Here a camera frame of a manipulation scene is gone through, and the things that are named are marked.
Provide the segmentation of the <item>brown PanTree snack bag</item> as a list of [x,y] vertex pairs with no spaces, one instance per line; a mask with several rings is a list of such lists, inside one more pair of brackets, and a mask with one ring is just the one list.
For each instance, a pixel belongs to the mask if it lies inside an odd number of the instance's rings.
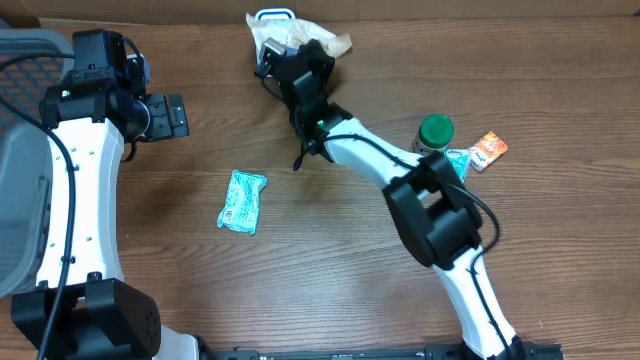
[[310,40],[318,40],[324,51],[334,58],[340,57],[352,47],[348,33],[340,36],[320,25],[304,19],[265,19],[249,13],[245,16],[256,45],[256,62],[261,61],[261,48],[268,38],[273,38],[286,48],[298,49]]

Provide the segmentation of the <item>teal tissue packet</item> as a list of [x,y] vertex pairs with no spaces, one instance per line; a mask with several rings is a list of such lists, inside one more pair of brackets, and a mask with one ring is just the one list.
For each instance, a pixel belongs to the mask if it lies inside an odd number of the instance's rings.
[[267,186],[264,175],[232,171],[223,209],[217,227],[234,232],[256,233],[260,213],[260,193]]

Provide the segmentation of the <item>green lid jar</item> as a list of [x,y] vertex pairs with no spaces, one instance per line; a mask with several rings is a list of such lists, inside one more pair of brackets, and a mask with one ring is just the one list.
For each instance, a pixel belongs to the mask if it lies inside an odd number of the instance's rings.
[[423,156],[434,151],[444,152],[454,133],[455,127],[449,117],[443,114],[428,115],[418,128],[412,149]]

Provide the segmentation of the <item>teal gum packet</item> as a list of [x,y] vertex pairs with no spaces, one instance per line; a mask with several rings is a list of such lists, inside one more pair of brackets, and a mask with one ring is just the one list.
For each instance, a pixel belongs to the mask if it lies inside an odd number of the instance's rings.
[[471,164],[470,150],[448,149],[444,152],[444,154],[451,163],[460,181],[464,183]]

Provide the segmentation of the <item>orange snack packet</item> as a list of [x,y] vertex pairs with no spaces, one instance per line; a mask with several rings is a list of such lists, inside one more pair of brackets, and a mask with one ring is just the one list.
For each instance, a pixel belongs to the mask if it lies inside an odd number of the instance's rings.
[[508,150],[508,145],[493,131],[480,138],[470,149],[473,168],[482,172]]

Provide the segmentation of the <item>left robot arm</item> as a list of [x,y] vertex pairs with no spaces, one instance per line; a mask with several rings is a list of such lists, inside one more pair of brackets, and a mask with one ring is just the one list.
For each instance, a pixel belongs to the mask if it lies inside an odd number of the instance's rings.
[[72,68],[33,119],[49,143],[52,184],[36,286],[11,318],[42,359],[202,359],[198,337],[164,326],[128,285],[116,240],[118,171],[138,143],[189,133],[180,95],[150,94],[146,59],[104,29],[73,35]]

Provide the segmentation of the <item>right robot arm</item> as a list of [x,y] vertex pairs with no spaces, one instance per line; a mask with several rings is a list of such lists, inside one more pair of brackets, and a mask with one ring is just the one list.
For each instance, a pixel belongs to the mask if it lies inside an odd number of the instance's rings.
[[273,78],[303,155],[320,155],[378,186],[409,253],[440,277],[475,359],[521,359],[524,345],[489,280],[479,230],[494,213],[461,182],[448,158],[398,148],[328,100],[335,60],[317,40],[291,50],[273,38],[260,48],[256,76]]

